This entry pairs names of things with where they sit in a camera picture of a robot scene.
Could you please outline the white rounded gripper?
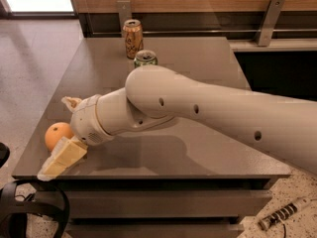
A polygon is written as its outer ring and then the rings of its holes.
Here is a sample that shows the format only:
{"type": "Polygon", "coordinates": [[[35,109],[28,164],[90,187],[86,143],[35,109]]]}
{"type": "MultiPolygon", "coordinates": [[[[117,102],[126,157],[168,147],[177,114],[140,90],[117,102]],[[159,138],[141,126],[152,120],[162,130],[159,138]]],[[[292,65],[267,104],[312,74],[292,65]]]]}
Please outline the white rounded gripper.
{"type": "Polygon", "coordinates": [[[39,180],[56,179],[86,155],[88,146],[98,146],[113,139],[113,136],[108,134],[98,121],[97,102],[99,98],[100,95],[93,95],[86,99],[65,96],[61,99],[61,102],[72,113],[71,130],[83,143],[76,137],[71,139],[62,137],[38,172],[39,180]]]}

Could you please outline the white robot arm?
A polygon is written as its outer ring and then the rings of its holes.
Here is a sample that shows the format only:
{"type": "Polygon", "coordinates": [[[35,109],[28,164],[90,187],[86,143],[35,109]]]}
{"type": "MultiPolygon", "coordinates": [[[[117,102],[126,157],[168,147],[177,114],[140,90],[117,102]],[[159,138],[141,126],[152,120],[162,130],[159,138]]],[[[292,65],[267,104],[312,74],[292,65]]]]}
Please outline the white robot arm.
{"type": "Polygon", "coordinates": [[[141,132],[182,117],[310,174],[317,171],[317,103],[207,84],[158,65],[143,65],[125,86],[86,99],[65,96],[73,137],[58,139],[38,179],[52,180],[87,148],[125,132],[141,132]]]}

